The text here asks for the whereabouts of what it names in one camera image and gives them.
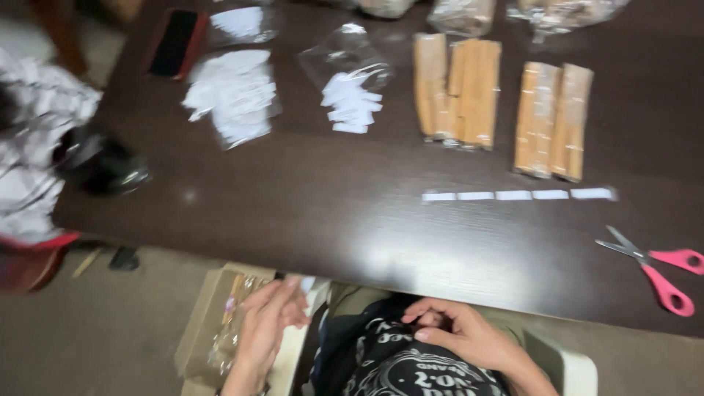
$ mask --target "scissor blade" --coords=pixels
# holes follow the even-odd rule
[[[602,240],[596,240],[596,243],[600,244],[601,246],[608,247],[609,249],[613,249],[616,252],[623,253],[627,256],[631,256],[636,259],[638,258],[632,250],[629,250],[621,245],[616,245],[615,243],[604,242]]]
[[[613,228],[613,227],[610,226],[610,225],[607,225],[606,228],[611,232],[611,234],[612,234],[619,242],[621,242],[621,245],[623,245],[623,247],[625,247],[625,248],[627,248],[627,249],[630,249],[630,250],[633,251],[633,252],[636,252],[636,251],[638,250],[638,248],[636,247],[636,245],[633,245],[633,244],[631,243],[631,241],[629,241],[628,239],[626,239],[625,236],[621,235],[621,233],[619,233],[616,228]]]

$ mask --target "dark wooden table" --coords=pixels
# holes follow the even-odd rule
[[[534,52],[526,23],[504,20],[493,152],[425,144],[413,103],[412,36],[427,5],[400,20],[363,20],[396,69],[366,135],[332,132],[296,55],[350,19],[348,11],[280,6],[272,62],[283,114],[273,132],[220,151],[207,121],[189,123],[187,86],[144,76],[156,22],[171,6],[145,1],[97,119],[143,154],[152,180],[120,197],[61,194],[54,220],[136,245],[158,245],[283,271],[550,316],[704,336],[704,278],[654,263],[689,295],[689,318],[661,309],[635,260],[594,243],[614,225],[644,249],[704,252],[704,25],[688,1],[633,1],[613,21],[550,38]],[[525,61],[596,73],[584,181],[618,202],[423,204],[427,190],[573,187],[510,172]]]

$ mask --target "hand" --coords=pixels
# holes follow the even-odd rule
[[[415,333],[416,340],[449,349],[477,367],[510,371],[527,358],[523,349],[467,304],[426,297],[411,304],[401,321],[416,318],[426,326]]]
[[[308,307],[300,278],[274,280],[240,304],[244,315],[239,330],[237,355],[222,395],[249,396],[258,392],[279,353],[284,328],[310,324],[303,312]]]

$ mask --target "person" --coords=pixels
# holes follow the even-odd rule
[[[301,295],[289,278],[244,300],[222,396],[261,392],[284,328],[310,324]],[[318,396],[557,396],[528,354],[468,304],[397,293],[323,321],[311,375]]]

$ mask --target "cardboard box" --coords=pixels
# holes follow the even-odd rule
[[[219,370],[208,364],[208,353],[213,347],[215,336],[222,330],[225,304],[238,273],[264,279],[273,279],[275,275],[272,269],[233,263],[222,269],[208,271],[174,355],[178,375],[184,378],[181,396],[214,396],[225,382],[226,376],[220,375]],[[315,279],[307,294],[310,305],[307,314],[315,312],[322,305],[328,287],[328,280]],[[300,330],[289,327],[284,331],[281,350],[268,376],[271,386],[269,396],[289,394],[307,333],[307,326]]]

